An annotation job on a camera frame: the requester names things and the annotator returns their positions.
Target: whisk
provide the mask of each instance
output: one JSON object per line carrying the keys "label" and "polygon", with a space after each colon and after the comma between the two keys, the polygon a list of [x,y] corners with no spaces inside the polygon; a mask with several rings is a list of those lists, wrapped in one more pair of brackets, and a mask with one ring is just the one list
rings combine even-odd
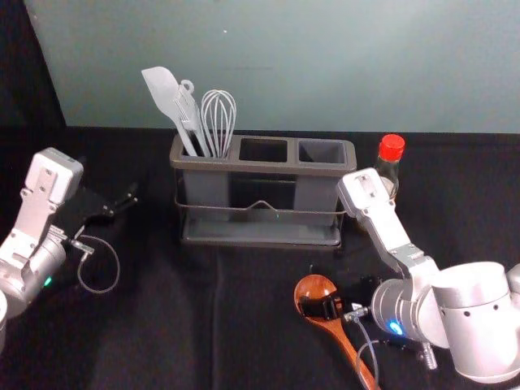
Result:
{"label": "whisk", "polygon": [[236,103],[229,92],[212,89],[204,93],[201,102],[201,121],[213,157],[228,156],[235,119]]}

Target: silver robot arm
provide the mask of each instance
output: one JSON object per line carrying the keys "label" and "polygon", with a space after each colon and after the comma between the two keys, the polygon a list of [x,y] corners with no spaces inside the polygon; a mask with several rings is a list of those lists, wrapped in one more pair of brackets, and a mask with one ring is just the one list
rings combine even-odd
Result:
{"label": "silver robot arm", "polygon": [[378,326],[422,343],[435,368],[430,343],[449,348],[457,372],[480,383],[498,383],[520,372],[520,265],[507,275],[496,262],[474,262],[439,271],[410,242],[378,173],[345,175],[337,187],[350,217],[366,228],[379,256],[400,279],[375,291],[371,312]]}
{"label": "silver robot arm", "polygon": [[27,308],[65,260],[67,238],[51,223],[82,175],[79,162],[54,148],[32,158],[15,226],[0,246],[0,352],[7,319]]}

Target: gray utensil caddy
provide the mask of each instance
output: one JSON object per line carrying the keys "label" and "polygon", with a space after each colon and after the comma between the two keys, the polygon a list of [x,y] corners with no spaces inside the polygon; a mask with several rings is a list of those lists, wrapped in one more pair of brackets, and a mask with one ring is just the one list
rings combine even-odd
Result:
{"label": "gray utensil caddy", "polygon": [[352,142],[234,135],[226,158],[204,158],[177,135],[170,164],[184,242],[340,245],[336,185],[356,170]]}

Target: spoon handle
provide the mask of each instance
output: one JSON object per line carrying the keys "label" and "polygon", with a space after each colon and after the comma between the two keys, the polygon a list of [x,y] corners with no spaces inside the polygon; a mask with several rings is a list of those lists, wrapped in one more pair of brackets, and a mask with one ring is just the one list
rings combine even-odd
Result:
{"label": "spoon handle", "polygon": [[[344,353],[347,355],[350,364],[354,370],[356,370],[356,356],[358,353],[352,346],[352,343],[350,343],[349,338],[345,335],[343,327],[341,326],[341,321],[339,319],[329,321],[325,329],[328,330],[332,337],[334,337],[337,343],[341,346],[341,348],[344,350]],[[380,389],[380,387],[375,383],[374,376],[363,360],[361,360],[359,363],[359,369],[361,371],[360,376],[362,377],[363,382],[370,390]]]}

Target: red bottle cap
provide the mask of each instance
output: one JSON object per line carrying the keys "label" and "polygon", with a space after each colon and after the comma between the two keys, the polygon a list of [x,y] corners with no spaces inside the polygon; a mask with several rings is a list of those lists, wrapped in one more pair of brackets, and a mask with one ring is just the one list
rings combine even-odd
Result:
{"label": "red bottle cap", "polygon": [[387,134],[379,144],[379,156],[390,163],[401,160],[405,151],[405,140],[397,134]]}

